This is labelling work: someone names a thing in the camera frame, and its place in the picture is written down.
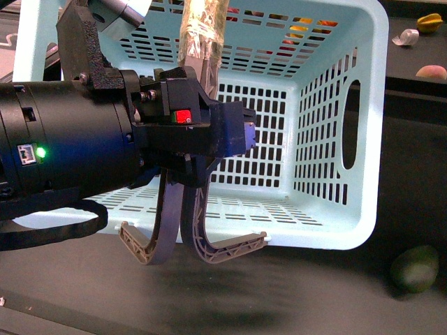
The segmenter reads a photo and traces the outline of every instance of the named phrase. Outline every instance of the black cylindrical motor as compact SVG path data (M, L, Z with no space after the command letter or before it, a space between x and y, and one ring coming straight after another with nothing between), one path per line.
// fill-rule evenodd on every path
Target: black cylindrical motor
M0 220L129 185L139 172L122 93L78 81L0 84Z

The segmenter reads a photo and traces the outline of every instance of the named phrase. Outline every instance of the avocado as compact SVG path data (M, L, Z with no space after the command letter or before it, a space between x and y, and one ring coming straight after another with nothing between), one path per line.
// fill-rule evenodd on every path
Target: avocado
M433 285L439 271L439 254L432 246L409 249L391 264L391 279L399 288L421 293Z

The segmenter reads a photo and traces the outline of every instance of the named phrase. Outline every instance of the black cable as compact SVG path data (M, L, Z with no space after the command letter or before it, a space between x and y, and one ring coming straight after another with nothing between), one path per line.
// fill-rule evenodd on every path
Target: black cable
M97 217L85 222L59 227L0 232L0 251L33 248L35 246L66 241L67 239L80 239L92 235L107 226L107 209L95 201L80 200L66 207L89 211L96 214Z
M0 10L3 10L6 6L11 5L15 0L0 0Z

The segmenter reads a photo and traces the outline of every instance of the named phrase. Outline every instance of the red switch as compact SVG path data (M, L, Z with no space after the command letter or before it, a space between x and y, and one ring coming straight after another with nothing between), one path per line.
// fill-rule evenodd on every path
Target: red switch
M190 124L192 122L190 110L176 110L175 121L178 124Z

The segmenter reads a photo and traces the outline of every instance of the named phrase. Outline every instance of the green led light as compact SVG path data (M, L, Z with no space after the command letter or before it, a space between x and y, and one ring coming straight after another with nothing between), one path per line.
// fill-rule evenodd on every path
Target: green led light
M46 150L44 149L44 148L42 148L42 147L38 147L37 149L36 149L36 155L37 155L37 157L39 157L39 158L45 158L45 155L47 154L47 152L46 152Z

